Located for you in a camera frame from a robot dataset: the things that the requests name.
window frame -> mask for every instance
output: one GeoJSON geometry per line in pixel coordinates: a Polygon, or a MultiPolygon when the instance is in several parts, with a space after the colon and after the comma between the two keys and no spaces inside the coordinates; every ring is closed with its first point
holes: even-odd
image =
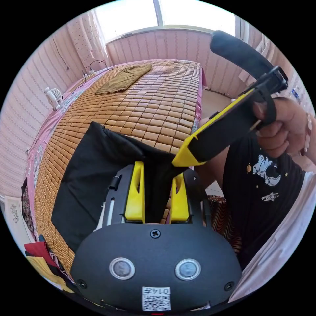
{"type": "MultiPolygon", "coordinates": [[[[161,13],[161,4],[159,0],[152,0],[155,11],[156,11],[156,17],[157,17],[157,25],[158,26],[152,26],[152,27],[147,27],[147,28],[142,28],[139,30],[133,30],[131,32],[116,36],[114,38],[111,38],[109,40],[105,41],[105,44],[110,44],[112,42],[115,42],[119,39],[130,37],[136,34],[142,34],[142,33],[148,33],[148,32],[155,32],[159,30],[186,30],[186,31],[195,31],[195,32],[200,32],[200,33],[205,33],[205,34],[212,34],[214,30],[211,29],[206,29],[198,26],[191,26],[191,25],[164,25],[163,24],[163,19],[162,19],[162,13],[161,13]]],[[[238,39],[243,39],[244,37],[244,28],[245,28],[245,21],[239,18],[238,16],[235,15],[235,37],[238,39]]]]}

black t-shirt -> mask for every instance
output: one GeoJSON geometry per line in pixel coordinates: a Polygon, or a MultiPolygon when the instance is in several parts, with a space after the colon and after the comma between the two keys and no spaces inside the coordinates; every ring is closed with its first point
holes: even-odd
{"type": "Polygon", "coordinates": [[[244,269],[281,224],[301,190],[305,171],[288,154],[270,158],[249,134],[233,143],[223,175],[223,194],[242,238],[244,269]]]}

red cloth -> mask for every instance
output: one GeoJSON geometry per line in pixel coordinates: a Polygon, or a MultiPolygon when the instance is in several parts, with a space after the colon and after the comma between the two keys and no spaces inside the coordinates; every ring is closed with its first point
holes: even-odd
{"type": "Polygon", "coordinates": [[[35,257],[42,257],[46,263],[59,269],[59,266],[51,258],[48,251],[48,245],[45,241],[38,241],[36,243],[29,243],[24,245],[25,250],[35,257]]]}

pink bed sheet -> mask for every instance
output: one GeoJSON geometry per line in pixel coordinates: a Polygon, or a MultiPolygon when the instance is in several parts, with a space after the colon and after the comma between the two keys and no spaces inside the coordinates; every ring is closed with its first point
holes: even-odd
{"type": "MultiPolygon", "coordinates": [[[[53,111],[48,115],[45,122],[42,124],[37,137],[34,140],[33,145],[28,151],[28,160],[27,160],[27,167],[26,167],[26,178],[27,178],[27,185],[28,185],[28,193],[29,193],[29,201],[30,201],[30,209],[33,219],[34,225],[34,232],[35,236],[38,238],[38,233],[36,229],[36,220],[35,220],[35,212],[34,212],[34,197],[35,197],[35,188],[37,183],[37,177],[39,173],[40,163],[46,149],[46,146],[52,136],[57,124],[63,117],[64,113],[68,110],[68,108],[74,103],[74,101],[87,89],[89,88],[96,80],[98,80],[107,70],[101,70],[96,73],[96,76],[89,79],[85,85],[82,87],[77,88],[74,93],[69,93],[68,91],[71,90],[72,87],[76,86],[74,83],[67,92],[63,94],[63,103],[59,110],[53,111]]],[[[198,124],[201,120],[201,113],[202,113],[202,90],[205,89],[207,86],[206,78],[204,74],[204,70],[201,68],[200,72],[200,86],[198,89],[197,94],[197,104],[196,104],[196,112],[195,112],[195,119],[193,123],[192,132],[195,132],[198,129],[198,124]]]]}

electric fan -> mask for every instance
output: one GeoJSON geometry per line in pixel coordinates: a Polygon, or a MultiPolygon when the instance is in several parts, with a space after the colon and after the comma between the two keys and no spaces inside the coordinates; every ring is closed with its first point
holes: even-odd
{"type": "Polygon", "coordinates": [[[58,110],[62,102],[62,94],[60,93],[60,91],[56,88],[49,89],[47,87],[44,93],[46,94],[48,102],[52,106],[53,110],[58,110]]]}

